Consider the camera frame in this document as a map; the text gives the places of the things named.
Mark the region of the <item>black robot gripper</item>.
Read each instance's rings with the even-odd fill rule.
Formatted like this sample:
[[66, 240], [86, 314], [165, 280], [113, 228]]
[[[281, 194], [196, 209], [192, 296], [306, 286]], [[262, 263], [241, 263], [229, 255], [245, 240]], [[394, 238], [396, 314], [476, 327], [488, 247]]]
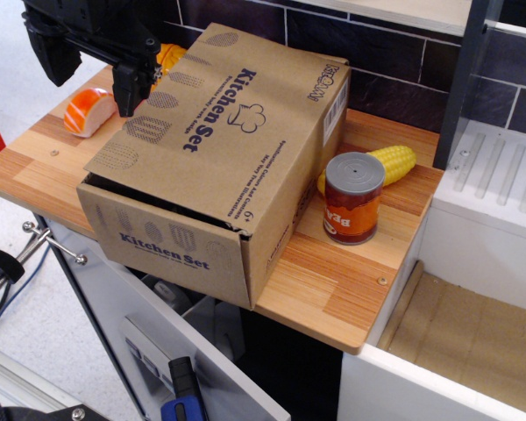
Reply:
[[23, 19], [33, 52], [57, 87], [88, 54], [112, 67], [119, 116], [132, 117], [154, 85], [160, 42], [133, 1], [25, 1]]

